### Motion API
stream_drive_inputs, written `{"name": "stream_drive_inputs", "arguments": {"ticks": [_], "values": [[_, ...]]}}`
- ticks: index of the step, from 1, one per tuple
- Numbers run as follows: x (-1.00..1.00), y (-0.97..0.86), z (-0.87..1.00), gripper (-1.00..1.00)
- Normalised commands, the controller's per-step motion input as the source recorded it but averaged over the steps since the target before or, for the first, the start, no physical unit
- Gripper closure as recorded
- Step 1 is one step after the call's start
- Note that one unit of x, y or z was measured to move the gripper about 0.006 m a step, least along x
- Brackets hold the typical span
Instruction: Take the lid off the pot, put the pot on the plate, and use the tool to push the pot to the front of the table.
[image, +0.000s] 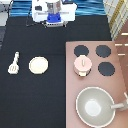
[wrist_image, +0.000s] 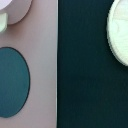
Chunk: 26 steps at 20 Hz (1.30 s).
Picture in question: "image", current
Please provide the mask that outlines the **white gripper blue base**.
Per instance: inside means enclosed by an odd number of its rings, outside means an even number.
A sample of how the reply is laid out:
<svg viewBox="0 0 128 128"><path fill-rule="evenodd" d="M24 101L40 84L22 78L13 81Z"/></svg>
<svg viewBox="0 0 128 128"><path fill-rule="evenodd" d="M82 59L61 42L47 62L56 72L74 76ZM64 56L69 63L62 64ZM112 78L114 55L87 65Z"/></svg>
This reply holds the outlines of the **white gripper blue base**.
<svg viewBox="0 0 128 128"><path fill-rule="evenodd" d="M45 27L66 26L68 23L68 12L58 12L56 14L36 12L33 15L33 20L36 23L43 24Z"/></svg>

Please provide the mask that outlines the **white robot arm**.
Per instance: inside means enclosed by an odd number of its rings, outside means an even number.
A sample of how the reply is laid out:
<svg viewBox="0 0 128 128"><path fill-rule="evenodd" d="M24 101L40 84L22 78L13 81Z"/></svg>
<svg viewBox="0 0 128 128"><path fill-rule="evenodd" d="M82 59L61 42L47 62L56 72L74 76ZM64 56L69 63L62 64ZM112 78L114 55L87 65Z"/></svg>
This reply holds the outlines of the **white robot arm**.
<svg viewBox="0 0 128 128"><path fill-rule="evenodd" d="M65 26L75 20L77 5L62 0L32 0L32 18L46 27Z"/></svg>

